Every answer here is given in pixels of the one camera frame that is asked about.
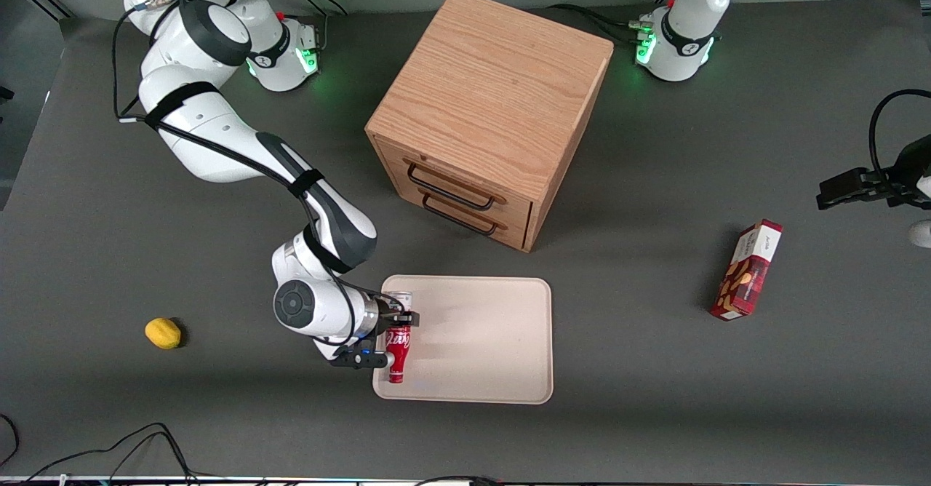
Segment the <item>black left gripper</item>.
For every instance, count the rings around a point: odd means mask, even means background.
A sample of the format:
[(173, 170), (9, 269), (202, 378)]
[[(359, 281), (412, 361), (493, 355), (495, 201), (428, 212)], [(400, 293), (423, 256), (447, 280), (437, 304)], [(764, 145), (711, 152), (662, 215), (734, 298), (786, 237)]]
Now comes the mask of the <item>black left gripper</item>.
[[(902, 197), (920, 208), (929, 208), (929, 195), (918, 186), (919, 180), (929, 175), (929, 164), (930, 135), (925, 135), (905, 145), (894, 164), (884, 171)], [(880, 185), (880, 177), (875, 171), (855, 167), (822, 181), (815, 201), (818, 210), (830, 210), (847, 203), (870, 203), (885, 199), (884, 192), (876, 190)]]

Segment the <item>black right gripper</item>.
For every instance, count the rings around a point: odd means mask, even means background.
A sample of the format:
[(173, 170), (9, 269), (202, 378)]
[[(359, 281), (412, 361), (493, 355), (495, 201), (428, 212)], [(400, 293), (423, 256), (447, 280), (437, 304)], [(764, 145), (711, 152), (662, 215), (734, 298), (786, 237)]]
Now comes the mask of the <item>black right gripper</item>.
[[(377, 339), (384, 332), (399, 326), (399, 303), (395, 298), (367, 295), (364, 307), (364, 320), (360, 330), (360, 349), (363, 352), (375, 350)], [(402, 324), (418, 327), (420, 315), (416, 311), (402, 314)]]

